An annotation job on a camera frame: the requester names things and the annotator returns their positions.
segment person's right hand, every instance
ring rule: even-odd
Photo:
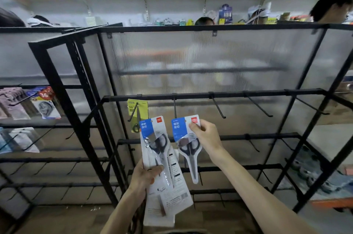
[[[189,124],[189,128],[199,138],[200,143],[213,161],[213,158],[217,156],[218,153],[224,151],[217,127],[213,123],[210,123],[204,119],[200,120],[200,125],[201,128],[196,123],[192,122]]]

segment floor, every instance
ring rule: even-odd
[[[107,206],[37,207],[16,234],[99,234],[113,208]],[[241,201],[196,203],[175,217],[173,230],[212,234],[257,234],[251,214]],[[144,234],[166,228],[144,227]]]

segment blue label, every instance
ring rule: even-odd
[[[154,133],[152,120],[151,119],[141,120],[140,129],[141,129],[143,138],[150,136],[152,133]]]
[[[172,128],[175,142],[188,134],[185,124],[185,117],[172,119]]]

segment person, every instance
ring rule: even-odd
[[[352,11],[353,0],[319,0],[310,12],[314,22],[341,24]]]
[[[212,18],[201,17],[195,22],[195,25],[215,25],[215,22],[212,20]]]
[[[263,188],[249,173],[224,149],[216,125],[200,120],[201,128],[191,123],[190,129],[209,154],[212,162],[227,176],[237,193],[251,211],[264,234],[317,234],[302,218]],[[146,189],[154,177],[161,173],[163,166],[148,171],[142,161],[136,165],[131,183],[118,206],[109,217],[101,234],[125,234],[135,210],[142,204]]]

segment packaged scissors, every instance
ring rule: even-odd
[[[165,176],[166,184],[174,188],[174,176],[168,156],[170,141],[163,117],[142,120],[139,123],[146,148],[155,157],[156,165],[164,166],[162,174]]]
[[[172,119],[172,128],[174,140],[179,148],[179,153],[188,161],[192,181],[194,184],[197,184],[197,155],[200,153],[202,146],[196,134],[189,128],[191,122],[200,126],[199,116],[193,115]]]

